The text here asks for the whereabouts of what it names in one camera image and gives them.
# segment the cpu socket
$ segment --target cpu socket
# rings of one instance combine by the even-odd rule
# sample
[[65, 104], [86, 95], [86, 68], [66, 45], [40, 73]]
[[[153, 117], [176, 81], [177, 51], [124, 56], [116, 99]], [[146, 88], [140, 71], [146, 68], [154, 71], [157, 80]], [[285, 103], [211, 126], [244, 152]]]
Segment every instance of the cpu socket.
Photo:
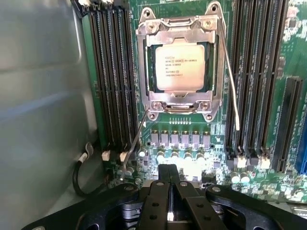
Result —
[[226, 25], [219, 2], [204, 15], [157, 19], [142, 10], [138, 62], [142, 103], [156, 120], [159, 113], [200, 113], [213, 121], [222, 105]]

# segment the black cable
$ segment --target black cable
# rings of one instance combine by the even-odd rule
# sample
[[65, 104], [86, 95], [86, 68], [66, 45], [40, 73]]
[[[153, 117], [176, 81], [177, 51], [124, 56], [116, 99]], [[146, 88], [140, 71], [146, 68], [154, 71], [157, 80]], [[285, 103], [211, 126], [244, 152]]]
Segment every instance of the black cable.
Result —
[[95, 190], [91, 191], [90, 193], [85, 193], [84, 191], [81, 190], [79, 183], [78, 183], [78, 174], [79, 174], [79, 169], [82, 165], [82, 161], [78, 161], [75, 165], [75, 168], [73, 170], [72, 174], [72, 185], [73, 189], [75, 190], [76, 194], [81, 197], [89, 197], [89, 196], [94, 196], [102, 192], [102, 190], [105, 189], [106, 185], [101, 184], [99, 187], [97, 187]]

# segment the cable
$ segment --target cable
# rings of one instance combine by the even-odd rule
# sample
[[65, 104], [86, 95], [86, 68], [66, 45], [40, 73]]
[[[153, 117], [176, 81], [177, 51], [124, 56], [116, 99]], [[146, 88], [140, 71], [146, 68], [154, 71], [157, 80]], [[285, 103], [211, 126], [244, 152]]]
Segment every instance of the cable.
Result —
[[140, 123], [140, 126], [139, 126], [139, 128], [138, 128], [138, 132], [136, 133], [136, 136], [135, 136], [135, 138], [134, 138], [134, 140], [133, 140], [133, 143], [132, 143], [132, 145], [131, 145], [131, 148], [129, 149], [129, 151], [128, 151], [126, 157], [125, 157], [125, 160], [124, 160], [124, 162], [123, 162], [123, 171], [122, 171], [121, 176], [120, 176], [120, 180], [121, 180], [121, 181], [124, 180], [125, 173], [126, 173], [126, 169], [127, 169], [128, 159], [129, 159], [130, 155], [132, 154], [132, 152], [134, 151], [134, 148], [135, 148], [135, 146], [136, 146], [136, 143], [138, 142], [139, 135], [140, 135], [140, 133], [141, 133], [141, 129], [142, 129], [142, 126], [143, 126], [143, 124], [144, 124], [144, 122], [145, 122], [145, 120], [146, 120], [146, 116], [147, 116], [148, 112], [149, 112], [149, 109], [146, 109], [145, 112], [144, 112], [142, 121], [141, 121], [141, 123]]
[[230, 60], [229, 60], [229, 54], [228, 54], [228, 50], [226, 47], [226, 41], [225, 41], [225, 33], [222, 29], [222, 21], [219, 20], [219, 27], [220, 27], [220, 31], [222, 33], [222, 43], [224, 46], [224, 52], [225, 52], [225, 57], [226, 57], [226, 62], [227, 62], [227, 68], [228, 68], [228, 72], [229, 72], [229, 78], [230, 78], [230, 83], [231, 83], [231, 91], [232, 91], [232, 98], [234, 101], [234, 109], [235, 109], [235, 115], [236, 115], [236, 130], [239, 131], [240, 130], [240, 117], [239, 117], [239, 112], [238, 112], [238, 106], [236, 104], [236, 88], [235, 88], [235, 82], [234, 82], [234, 76], [232, 74], [232, 70], [231, 70], [231, 66], [230, 66]]
[[75, 164], [73, 174], [72, 174], [73, 189], [75, 190], [78, 196], [83, 197], [83, 198], [97, 195], [106, 188], [105, 184], [101, 184], [100, 186], [98, 186], [95, 190], [91, 191], [90, 193], [85, 193], [80, 188], [79, 182], [78, 182], [78, 174], [79, 174], [80, 167], [94, 152], [94, 148], [90, 142], [86, 144], [85, 149], [87, 152], [83, 153], [82, 156], [78, 159], [77, 163]]

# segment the motherboard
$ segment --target motherboard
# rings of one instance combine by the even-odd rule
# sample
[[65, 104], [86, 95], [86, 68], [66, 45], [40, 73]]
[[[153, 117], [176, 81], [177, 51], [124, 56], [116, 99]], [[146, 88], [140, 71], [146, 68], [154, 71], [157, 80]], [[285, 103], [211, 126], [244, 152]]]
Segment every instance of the motherboard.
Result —
[[72, 3], [109, 186], [175, 164], [201, 188], [307, 203], [307, 0]]

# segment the blue slot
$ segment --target blue slot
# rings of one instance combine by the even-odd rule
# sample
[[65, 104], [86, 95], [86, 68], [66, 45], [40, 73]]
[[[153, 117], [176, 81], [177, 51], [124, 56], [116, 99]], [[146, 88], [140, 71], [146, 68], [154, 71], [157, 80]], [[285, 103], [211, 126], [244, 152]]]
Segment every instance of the blue slot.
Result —
[[295, 168], [299, 174], [307, 175], [307, 119], [305, 119], [302, 140], [299, 145]]

